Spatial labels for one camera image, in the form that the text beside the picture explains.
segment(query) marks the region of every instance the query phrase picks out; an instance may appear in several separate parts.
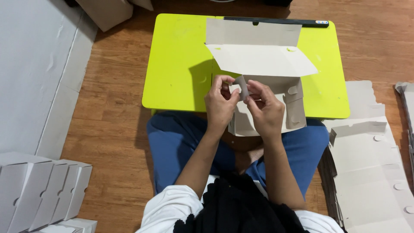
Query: white wall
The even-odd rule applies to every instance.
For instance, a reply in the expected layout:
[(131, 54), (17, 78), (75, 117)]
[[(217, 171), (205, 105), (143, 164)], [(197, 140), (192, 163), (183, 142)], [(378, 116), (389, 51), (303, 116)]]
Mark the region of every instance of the white wall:
[(0, 153), (60, 157), (96, 30), (63, 0), (0, 1)]

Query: lime green table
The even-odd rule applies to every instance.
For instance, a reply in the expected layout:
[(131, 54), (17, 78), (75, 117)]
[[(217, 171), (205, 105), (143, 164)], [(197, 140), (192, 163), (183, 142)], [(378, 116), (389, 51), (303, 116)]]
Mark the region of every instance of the lime green table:
[[(160, 14), (155, 21), (142, 105), (150, 109), (205, 112), (204, 95), (220, 70), (204, 45), (203, 15)], [(298, 47), (319, 70), (303, 76), (303, 104), (307, 117), (343, 119), (349, 104), (335, 25), (302, 28)]]

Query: white shirt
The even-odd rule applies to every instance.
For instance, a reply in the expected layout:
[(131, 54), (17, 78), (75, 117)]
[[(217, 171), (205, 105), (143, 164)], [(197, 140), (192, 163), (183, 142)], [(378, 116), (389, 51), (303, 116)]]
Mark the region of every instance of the white shirt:
[[(209, 175), (207, 184), (213, 183), (216, 176)], [(267, 193), (255, 180), (258, 189)], [(177, 220), (186, 221), (188, 215), (203, 209), (203, 200), (187, 185), (170, 185), (153, 197), (145, 206), (141, 228), (136, 233), (172, 233)], [(310, 233), (344, 233), (332, 218), (306, 210), (295, 211), (303, 228)]]

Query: black ruler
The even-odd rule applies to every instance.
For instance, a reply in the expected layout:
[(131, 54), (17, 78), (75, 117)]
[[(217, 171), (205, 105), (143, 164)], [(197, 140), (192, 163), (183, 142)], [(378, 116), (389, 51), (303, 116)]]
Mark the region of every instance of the black ruler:
[(227, 17), (226, 20), (248, 21), (255, 23), (274, 23), (274, 24), (301, 24), (302, 27), (329, 27), (329, 22), (326, 20), (307, 20), (307, 19), (268, 19), (268, 18), (248, 18), (248, 17)]

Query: baseboard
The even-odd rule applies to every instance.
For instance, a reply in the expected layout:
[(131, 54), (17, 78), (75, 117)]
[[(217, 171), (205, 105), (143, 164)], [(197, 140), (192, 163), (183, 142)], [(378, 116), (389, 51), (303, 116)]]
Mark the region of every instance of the baseboard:
[(60, 158), (97, 30), (83, 13), (35, 155)]

